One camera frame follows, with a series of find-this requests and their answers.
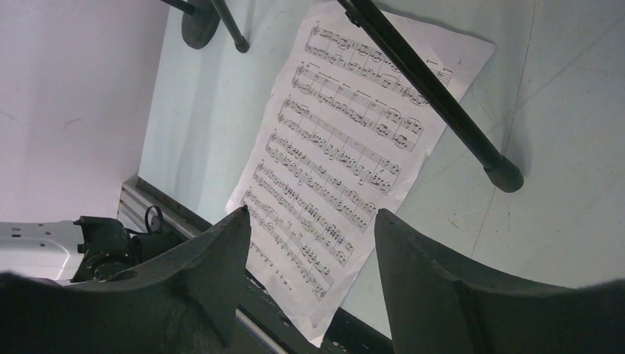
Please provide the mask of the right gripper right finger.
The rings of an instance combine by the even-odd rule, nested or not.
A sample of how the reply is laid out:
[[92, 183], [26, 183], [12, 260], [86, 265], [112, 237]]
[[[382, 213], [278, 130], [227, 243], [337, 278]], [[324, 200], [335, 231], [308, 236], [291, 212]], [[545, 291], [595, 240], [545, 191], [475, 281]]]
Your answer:
[[476, 262], [381, 209], [374, 239], [396, 353], [622, 353], [624, 281], [566, 288]]

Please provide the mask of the sheet music page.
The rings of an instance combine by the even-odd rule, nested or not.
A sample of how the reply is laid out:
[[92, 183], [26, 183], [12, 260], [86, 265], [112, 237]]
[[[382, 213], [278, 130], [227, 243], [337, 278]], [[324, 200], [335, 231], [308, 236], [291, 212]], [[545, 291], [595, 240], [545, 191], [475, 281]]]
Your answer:
[[311, 4], [226, 211], [251, 216], [248, 271], [320, 347], [446, 125], [336, 1]]

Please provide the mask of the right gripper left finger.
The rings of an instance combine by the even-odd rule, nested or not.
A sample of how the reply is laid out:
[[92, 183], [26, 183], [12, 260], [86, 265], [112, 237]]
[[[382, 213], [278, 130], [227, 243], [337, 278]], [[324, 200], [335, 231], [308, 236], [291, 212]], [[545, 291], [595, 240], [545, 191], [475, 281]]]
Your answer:
[[1, 275], [3, 353], [221, 353], [232, 343], [251, 242], [242, 206], [106, 281]]

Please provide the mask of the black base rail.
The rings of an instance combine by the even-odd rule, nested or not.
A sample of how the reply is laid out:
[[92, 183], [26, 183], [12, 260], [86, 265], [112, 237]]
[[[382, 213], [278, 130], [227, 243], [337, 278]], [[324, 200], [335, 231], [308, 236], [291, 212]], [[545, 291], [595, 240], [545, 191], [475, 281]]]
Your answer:
[[[186, 241], [211, 227], [211, 223], [134, 176], [122, 183], [118, 216], [144, 226], [148, 207], [161, 208], [165, 232]], [[266, 290], [250, 274], [245, 275], [237, 312], [234, 343], [230, 352], [255, 353], [392, 353], [392, 340], [343, 308], [335, 313], [322, 345], [315, 347], [295, 329]]]

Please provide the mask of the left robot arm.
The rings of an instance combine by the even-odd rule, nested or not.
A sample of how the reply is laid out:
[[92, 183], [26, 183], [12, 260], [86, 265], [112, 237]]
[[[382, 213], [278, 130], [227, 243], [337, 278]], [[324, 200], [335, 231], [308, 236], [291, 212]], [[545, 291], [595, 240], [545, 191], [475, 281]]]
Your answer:
[[81, 216], [50, 223], [1, 222], [1, 271], [61, 284], [107, 280], [183, 242], [157, 206], [144, 214], [145, 230], [115, 218]]

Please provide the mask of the black left microphone stand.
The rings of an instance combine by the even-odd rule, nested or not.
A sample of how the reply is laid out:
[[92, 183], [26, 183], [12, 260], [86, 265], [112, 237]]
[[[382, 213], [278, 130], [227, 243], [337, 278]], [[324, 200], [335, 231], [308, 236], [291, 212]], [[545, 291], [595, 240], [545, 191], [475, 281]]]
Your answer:
[[202, 49], [210, 42], [220, 23], [220, 16], [211, 0], [161, 0], [161, 2], [183, 13], [181, 34], [189, 47]]

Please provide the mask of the black music stand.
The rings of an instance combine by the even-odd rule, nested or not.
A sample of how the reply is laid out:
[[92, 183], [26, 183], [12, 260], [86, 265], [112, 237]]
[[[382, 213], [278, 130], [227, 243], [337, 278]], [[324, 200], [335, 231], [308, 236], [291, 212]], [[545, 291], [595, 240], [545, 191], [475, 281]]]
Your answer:
[[382, 53], [388, 56], [390, 62], [398, 66], [400, 75], [416, 89], [416, 94], [422, 98], [422, 102], [433, 108], [483, 165], [493, 185], [507, 193], [516, 192], [523, 186], [524, 180], [520, 169], [486, 138], [437, 75], [427, 67], [374, 2], [328, 3], [338, 4], [340, 11], [345, 13], [349, 21], [361, 28]]

